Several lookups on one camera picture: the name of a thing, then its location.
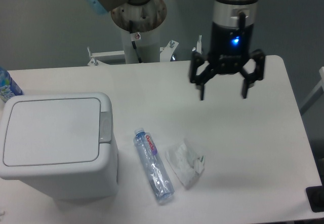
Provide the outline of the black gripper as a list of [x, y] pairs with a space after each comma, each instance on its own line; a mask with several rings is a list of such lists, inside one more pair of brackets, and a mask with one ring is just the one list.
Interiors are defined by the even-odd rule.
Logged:
[[229, 1], [214, 0], [212, 34], [208, 65], [198, 74], [205, 58], [197, 51], [191, 54], [189, 81], [199, 90], [200, 100], [204, 100], [205, 84], [215, 74], [235, 74], [240, 72], [244, 80], [241, 95], [248, 96], [248, 90], [255, 81], [264, 79], [265, 53], [256, 49], [250, 54], [255, 61], [255, 69], [248, 73], [243, 66], [249, 60], [249, 49], [253, 35], [258, 0]]

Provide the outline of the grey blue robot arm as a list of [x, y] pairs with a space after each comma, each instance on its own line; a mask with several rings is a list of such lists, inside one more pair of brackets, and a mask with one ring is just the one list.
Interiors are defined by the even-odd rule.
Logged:
[[[160, 61], [154, 38], [167, 16], [164, 0], [87, 0], [98, 14], [110, 13], [122, 30], [126, 63]], [[196, 7], [198, 0], [175, 0], [175, 4]], [[254, 82], [264, 78], [265, 54], [249, 51], [258, 0], [213, 0], [211, 41], [208, 53], [197, 44], [191, 53], [188, 77], [201, 94], [216, 75], [243, 76], [243, 98]]]

